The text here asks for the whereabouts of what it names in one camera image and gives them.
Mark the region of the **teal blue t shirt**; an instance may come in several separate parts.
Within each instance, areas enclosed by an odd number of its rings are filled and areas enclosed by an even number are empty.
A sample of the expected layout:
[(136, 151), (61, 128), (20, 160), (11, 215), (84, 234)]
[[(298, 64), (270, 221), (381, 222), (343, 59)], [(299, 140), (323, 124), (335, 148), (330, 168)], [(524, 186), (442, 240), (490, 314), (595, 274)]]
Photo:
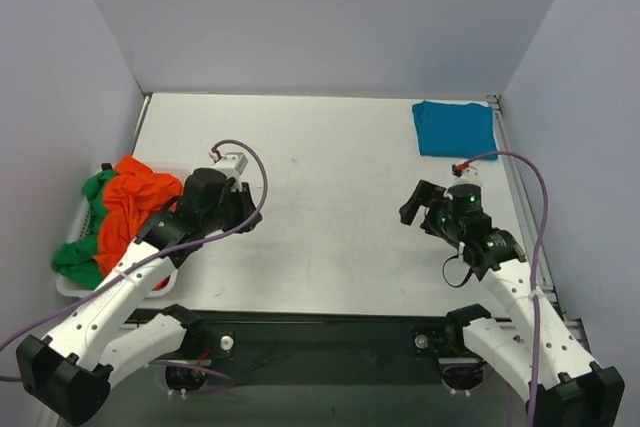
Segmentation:
[(411, 108), (421, 156), (496, 161), (493, 111), (478, 103), (422, 101)]

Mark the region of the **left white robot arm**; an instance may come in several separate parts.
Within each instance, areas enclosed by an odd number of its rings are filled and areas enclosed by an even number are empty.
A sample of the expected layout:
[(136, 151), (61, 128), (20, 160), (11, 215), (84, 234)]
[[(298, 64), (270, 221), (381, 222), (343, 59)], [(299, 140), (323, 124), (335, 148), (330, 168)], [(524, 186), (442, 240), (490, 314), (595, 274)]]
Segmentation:
[(68, 317), (41, 338), (26, 336), (16, 349), (24, 390), (73, 426), (91, 419), (111, 389), (156, 358), (182, 359), (202, 346), (197, 314), (180, 305), (163, 309), (141, 328), (119, 329), (140, 303), (207, 235), (251, 231), (262, 219), (244, 169), (222, 160), (194, 170), (182, 194), (143, 224), (116, 267)]

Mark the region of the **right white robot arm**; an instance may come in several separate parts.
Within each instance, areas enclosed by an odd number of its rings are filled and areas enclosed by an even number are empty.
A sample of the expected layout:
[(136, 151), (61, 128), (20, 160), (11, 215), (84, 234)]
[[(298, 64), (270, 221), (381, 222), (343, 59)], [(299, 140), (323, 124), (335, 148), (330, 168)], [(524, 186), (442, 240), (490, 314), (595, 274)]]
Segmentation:
[(480, 186), (448, 188), (421, 180), (400, 208), (428, 235), (456, 248), (457, 259), (501, 305), (516, 332), (507, 334), (479, 304), (446, 316), (443, 344), (455, 355), (485, 361), (523, 400), (532, 426), (611, 426), (625, 382), (602, 366), (566, 326), (546, 295), (531, 284), (532, 266), (508, 231), (495, 227), (482, 206)]

